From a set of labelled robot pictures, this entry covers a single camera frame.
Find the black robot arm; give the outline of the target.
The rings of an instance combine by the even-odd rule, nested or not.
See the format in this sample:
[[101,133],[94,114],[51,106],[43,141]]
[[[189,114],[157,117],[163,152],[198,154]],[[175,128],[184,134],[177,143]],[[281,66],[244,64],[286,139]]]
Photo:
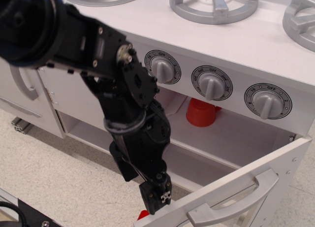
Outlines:
[[142,176],[146,209],[171,202],[172,183],[162,153],[171,128],[157,79],[139,62],[126,37],[62,0],[0,0],[0,56],[13,71],[42,66],[79,72],[98,99],[122,176]]

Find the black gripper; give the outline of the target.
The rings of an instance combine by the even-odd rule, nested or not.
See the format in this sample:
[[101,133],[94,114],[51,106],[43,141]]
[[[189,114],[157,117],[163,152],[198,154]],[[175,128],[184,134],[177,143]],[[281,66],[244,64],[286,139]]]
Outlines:
[[143,126],[125,134],[112,134],[109,151],[126,182],[139,175],[145,180],[139,185],[142,199],[149,214],[154,215],[170,204],[172,183],[162,159],[170,143],[171,128],[168,119],[152,114]]

